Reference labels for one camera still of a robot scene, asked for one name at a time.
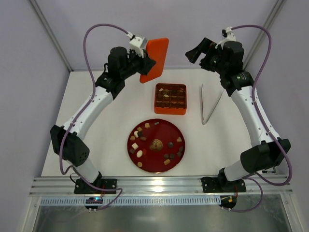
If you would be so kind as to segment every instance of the red plate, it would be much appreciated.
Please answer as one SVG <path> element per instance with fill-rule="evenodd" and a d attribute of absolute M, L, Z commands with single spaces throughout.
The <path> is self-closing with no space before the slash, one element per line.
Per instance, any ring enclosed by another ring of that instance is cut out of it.
<path fill-rule="evenodd" d="M 148 129 L 145 127 L 146 123 L 150 125 Z M 134 132 L 138 131 L 138 128 L 142 129 L 142 136 L 136 138 Z M 134 150 L 133 144 L 137 144 L 138 148 Z M 185 142 L 182 133 L 174 124 L 162 119 L 150 119 L 138 124 L 130 133 L 127 150 L 136 166 L 147 172 L 161 173 L 170 170 L 181 161 Z M 143 155 L 138 158 L 139 151 L 142 151 Z"/>

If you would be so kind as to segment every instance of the glass panel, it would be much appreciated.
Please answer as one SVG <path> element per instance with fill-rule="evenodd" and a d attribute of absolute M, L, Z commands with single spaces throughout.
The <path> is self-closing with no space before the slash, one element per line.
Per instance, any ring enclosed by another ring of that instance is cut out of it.
<path fill-rule="evenodd" d="M 258 195 L 240 195 L 236 209 L 253 207 Z M 216 205 L 111 207 L 89 213 L 80 206 L 41 206 L 35 232 L 290 232 L 280 195 L 266 195 L 249 213 L 233 213 Z"/>

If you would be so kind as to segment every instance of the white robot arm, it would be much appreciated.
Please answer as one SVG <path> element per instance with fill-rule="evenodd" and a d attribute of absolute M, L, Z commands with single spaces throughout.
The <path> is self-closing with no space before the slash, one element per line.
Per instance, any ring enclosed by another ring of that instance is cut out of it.
<path fill-rule="evenodd" d="M 234 191 L 233 188 L 243 177 L 259 170 L 278 166 L 284 156 L 269 132 L 277 138 L 285 152 L 288 152 L 291 144 L 288 139 L 281 139 L 268 120 L 258 95 L 255 90 L 255 99 L 252 97 L 253 78 L 249 72 L 243 69 L 244 49 L 242 44 L 236 41 L 231 27 L 222 30 L 224 39 L 218 44 L 204 38 L 193 50 L 185 55 L 191 63 L 195 63 L 201 53 L 206 56 L 200 61 L 201 68 L 217 72 L 220 75 L 221 86 L 227 91 L 229 97 L 238 107 L 241 116 L 248 129 L 251 145 L 247 151 L 242 152 L 240 160 L 234 164 L 222 168 L 218 174 L 218 181 L 222 190 Z M 264 128 L 253 103 L 257 103 L 269 131 Z"/>
<path fill-rule="evenodd" d="M 108 71 L 96 81 L 95 95 L 90 95 L 80 109 L 62 127 L 51 128 L 54 152 L 60 155 L 60 146 L 65 133 L 62 158 L 89 183 L 101 178 L 99 171 L 93 166 L 89 156 L 89 148 L 84 144 L 89 128 L 105 107 L 107 107 L 125 87 L 125 80 L 135 73 L 147 75 L 156 62 L 148 57 L 145 51 L 147 40 L 140 35 L 130 37 L 130 50 L 115 47 L 108 56 Z"/>

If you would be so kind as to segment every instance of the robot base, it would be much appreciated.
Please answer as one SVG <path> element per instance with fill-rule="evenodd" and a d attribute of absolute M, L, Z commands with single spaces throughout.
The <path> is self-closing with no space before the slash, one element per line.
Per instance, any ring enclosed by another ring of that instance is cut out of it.
<path fill-rule="evenodd" d="M 247 191 L 244 180 L 228 181 L 224 169 L 219 171 L 218 177 L 203 177 L 201 181 L 204 193 L 235 192 L 235 187 L 238 192 Z"/>
<path fill-rule="evenodd" d="M 99 173 L 97 179 L 92 183 L 93 186 L 103 189 L 117 188 L 117 179 L 103 179 Z M 77 179 L 74 189 L 74 194 L 116 194 L 116 191 L 99 191 L 90 187 L 82 179 Z"/>

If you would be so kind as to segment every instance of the cable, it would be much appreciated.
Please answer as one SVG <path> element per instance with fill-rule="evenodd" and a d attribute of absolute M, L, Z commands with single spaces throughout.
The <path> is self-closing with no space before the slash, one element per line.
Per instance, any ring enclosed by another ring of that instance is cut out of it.
<path fill-rule="evenodd" d="M 262 26 L 259 26 L 259 25 L 242 25 L 242 26 L 237 26 L 237 27 L 233 27 L 232 30 L 235 30 L 235 29 L 239 29 L 239 28 L 258 28 L 262 31 L 264 31 L 268 37 L 268 49 L 267 49 L 267 53 L 266 53 L 266 56 L 264 58 L 264 61 L 263 61 L 263 64 L 258 72 L 258 74 L 256 75 L 256 78 L 254 80 L 254 84 L 253 84 L 253 87 L 252 87 L 252 99 L 255 99 L 255 89 L 256 89 L 256 84 L 260 78 L 260 75 L 261 75 L 261 72 L 263 71 L 265 65 L 266 65 L 266 62 L 268 60 L 268 57 L 269 57 L 269 54 L 270 54 L 270 50 L 271 50 L 271 35 L 269 33 L 269 31 L 262 27 Z M 283 149 L 282 145 L 278 142 L 277 138 L 271 133 L 270 129 L 268 128 L 265 120 L 263 119 L 263 116 L 261 114 L 261 111 L 257 105 L 257 102 L 256 101 L 253 101 L 253 104 L 254 104 L 254 107 L 255 107 L 255 110 L 261 120 L 261 123 L 263 124 L 265 130 L 267 131 L 267 133 L 269 134 L 269 136 L 272 138 L 272 140 L 276 143 L 276 145 L 278 146 L 278 148 L 280 149 L 281 153 L 283 154 L 286 162 L 287 162 L 287 165 L 288 165 L 288 169 L 289 169 L 289 175 L 288 175 L 288 178 L 283 182 L 283 183 L 274 183 L 274 182 L 271 182 L 269 180 L 267 180 L 266 178 L 264 178 L 261 174 L 259 173 L 256 173 L 262 180 L 264 180 L 265 182 L 271 184 L 271 185 L 274 185 L 274 186 L 284 186 L 284 185 L 287 185 L 291 179 L 292 179 L 292 165 L 291 165 L 291 162 L 290 162 L 290 159 L 289 157 L 287 156 L 285 150 Z"/>
<path fill-rule="evenodd" d="M 235 198 L 237 198 L 237 197 L 238 197 L 238 188 L 237 188 L 237 186 L 236 186 L 236 185 L 235 185 L 234 189 L 235 189 L 235 192 L 236 192 L 236 196 L 235 196 Z"/>
<path fill-rule="evenodd" d="M 105 63 L 104 64 L 104 70 L 103 70 L 103 73 L 105 73 L 105 71 L 106 71 L 106 66 L 108 65 L 108 63 Z"/>
<path fill-rule="evenodd" d="M 115 26 L 115 25 L 112 25 L 112 24 L 105 24 L 105 23 L 102 23 L 102 24 L 96 24 L 96 25 L 93 25 L 91 28 L 89 28 L 84 36 L 84 41 L 83 41 L 83 51 L 84 51 L 84 58 L 85 58 L 85 62 L 86 62 L 86 65 L 87 65 L 87 68 L 88 68 L 88 71 L 89 71 L 89 74 L 90 74 L 90 77 L 91 77 L 91 81 L 92 81 L 92 95 L 89 99 L 89 101 L 84 105 L 84 107 L 77 113 L 77 115 L 75 116 L 75 118 L 73 119 L 73 121 L 70 123 L 67 131 L 65 132 L 63 138 L 62 138 L 62 141 L 61 141 L 61 144 L 60 144 L 60 151 L 59 151 L 59 166 L 60 166 L 60 171 L 63 175 L 67 174 L 69 169 L 70 168 L 73 168 L 74 171 L 76 172 L 76 174 L 78 174 L 78 176 L 85 182 L 87 183 L 90 187 L 96 189 L 96 190 L 99 190 L 99 191 L 120 191 L 119 194 L 111 201 L 109 202 L 108 204 L 106 204 L 105 206 L 97 209 L 98 210 L 102 210 L 102 209 L 106 209 L 107 207 L 109 207 L 112 203 L 114 203 L 118 197 L 121 195 L 122 193 L 122 188 L 115 188 L 115 189 L 102 189 L 102 188 L 97 188 L 95 186 L 93 186 L 91 183 L 89 183 L 84 177 L 82 177 L 82 175 L 80 175 L 78 173 L 78 171 L 74 168 L 73 165 L 70 165 L 65 171 L 63 171 L 63 146 L 64 146 L 64 142 L 70 132 L 70 130 L 72 129 L 72 127 L 74 126 L 74 123 L 76 122 L 76 120 L 78 119 L 78 117 L 83 113 L 83 111 L 89 106 L 89 104 L 92 102 L 95 94 L 96 94 L 96 82 L 95 82 L 95 78 L 92 74 L 92 70 L 90 68 L 90 64 L 89 64 L 89 60 L 88 60 L 88 57 L 87 57 L 87 52 L 86 52 L 86 40 L 87 40 L 87 37 L 88 37 L 88 34 L 90 33 L 90 31 L 92 31 L 94 28 L 97 28 L 97 27 L 112 27 L 112 28 L 116 28 L 116 29 L 119 29 L 121 30 L 122 32 L 124 32 L 127 36 L 129 37 L 132 37 L 132 34 L 118 26 Z"/>
<path fill-rule="evenodd" d="M 89 61 L 88 61 L 88 57 L 87 57 L 87 52 L 86 52 L 86 40 L 87 40 L 87 37 L 88 37 L 88 34 L 90 33 L 90 31 L 92 31 L 94 28 L 97 28 L 97 27 L 112 27 L 112 28 L 116 28 L 118 30 L 121 30 L 122 32 L 124 32 L 126 35 L 129 35 L 130 33 L 127 32 L 126 30 L 116 26 L 116 25 L 112 25 L 112 24 L 107 24 L 107 23 L 101 23 L 101 24 L 96 24 L 96 25 L 93 25 L 91 28 L 89 28 L 84 36 L 84 41 L 83 41 L 83 50 L 84 50 L 84 58 L 85 58 L 85 62 L 86 62 L 86 65 L 87 65 L 87 68 L 88 68 L 88 71 L 89 71 L 89 74 L 90 74 L 90 77 L 91 77 L 91 81 L 92 81 L 92 95 L 89 99 L 89 101 L 85 104 L 85 106 L 77 113 L 77 115 L 75 116 L 75 118 L 73 119 L 73 121 L 70 123 L 67 131 L 65 132 L 62 140 L 61 140 L 61 144 L 60 144 L 60 151 L 59 151 L 59 165 L 60 165 L 60 172 L 65 175 L 68 173 L 69 169 L 73 167 L 73 165 L 70 165 L 65 171 L 63 171 L 63 146 L 64 146 L 64 142 L 70 132 L 70 130 L 72 129 L 72 127 L 74 126 L 74 123 L 76 122 L 76 120 L 78 119 L 78 117 L 82 114 L 82 112 L 85 111 L 85 109 L 89 106 L 89 104 L 92 102 L 95 94 L 96 94 L 96 81 L 95 81 L 95 78 L 92 74 L 92 70 L 90 68 L 90 64 L 89 64 Z"/>
<path fill-rule="evenodd" d="M 109 202 L 109 203 L 106 204 L 105 206 L 102 206 L 101 208 L 98 208 L 98 209 L 96 209 L 96 210 L 91 210 L 91 211 L 92 211 L 92 212 L 96 212 L 96 211 L 99 211 L 99 210 L 102 210 L 102 209 L 106 209 L 107 207 L 109 207 L 112 203 L 114 203 L 114 202 L 117 200 L 117 198 L 118 198 L 118 197 L 120 196 L 120 194 L 122 193 L 122 188 L 119 188 L 119 189 L 121 189 L 120 193 L 119 193 L 111 202 Z M 45 219 L 43 220 L 41 226 L 39 227 L 38 231 L 39 231 L 39 232 L 42 231 L 43 226 L 44 226 L 44 224 L 46 223 L 47 220 L 50 220 L 50 221 L 53 222 L 53 223 L 67 223 L 67 222 L 69 222 L 69 221 L 75 219 L 76 217 L 78 217 L 78 216 L 80 216 L 80 215 L 82 215 L 82 214 L 84 214 L 84 213 L 87 213 L 87 212 L 90 212 L 90 211 L 89 211 L 89 210 L 81 211 L 81 212 L 77 213 L 76 215 L 74 215 L 74 216 L 72 216 L 72 217 L 70 217 L 69 219 L 66 219 L 66 220 L 51 220 L 48 216 L 46 216 Z"/>
<path fill-rule="evenodd" d="M 261 191 L 261 199 L 260 199 L 259 203 L 256 204 L 255 207 L 252 207 L 252 208 L 250 208 L 250 209 L 230 209 L 230 208 L 226 208 L 226 207 L 221 207 L 221 209 L 225 209 L 225 210 L 232 211 L 232 212 L 236 212 L 236 213 L 247 213 L 247 212 L 250 212 L 250 211 L 256 209 L 257 207 L 259 207 L 259 206 L 261 205 L 261 203 L 262 203 L 262 201 L 263 201 L 263 198 L 264 198 L 264 193 L 263 193 L 263 190 L 262 190 L 261 185 L 260 185 L 256 180 L 254 180 L 254 179 L 251 179 L 251 178 L 249 178 L 249 177 L 247 177 L 246 179 L 255 182 L 255 183 L 258 185 L 258 187 L 260 188 L 260 191 Z"/>
<path fill-rule="evenodd" d="M 74 180 L 72 179 L 72 175 L 73 175 L 73 173 L 70 175 L 70 180 L 71 180 L 74 184 L 76 184 L 76 181 L 74 181 Z"/>

